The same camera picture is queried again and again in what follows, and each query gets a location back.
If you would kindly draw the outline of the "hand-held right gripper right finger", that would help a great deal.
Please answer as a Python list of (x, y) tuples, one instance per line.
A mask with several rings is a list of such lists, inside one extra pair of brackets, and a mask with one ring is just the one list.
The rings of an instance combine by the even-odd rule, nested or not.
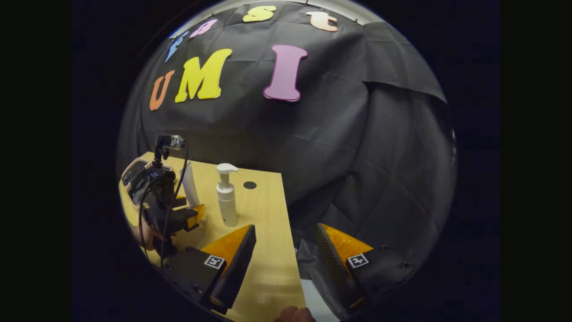
[(386, 301), (416, 269), (417, 238), (410, 232), (380, 228), (351, 234), (317, 224), (313, 237), (336, 301), (345, 314)]

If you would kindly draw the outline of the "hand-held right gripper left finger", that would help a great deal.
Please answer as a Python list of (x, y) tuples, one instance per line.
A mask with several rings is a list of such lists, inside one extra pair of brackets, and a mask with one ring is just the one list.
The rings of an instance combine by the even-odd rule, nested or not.
[(256, 227), (246, 225), (198, 249), (169, 257), (160, 272), (192, 301), (220, 314), (234, 306), (256, 246)]

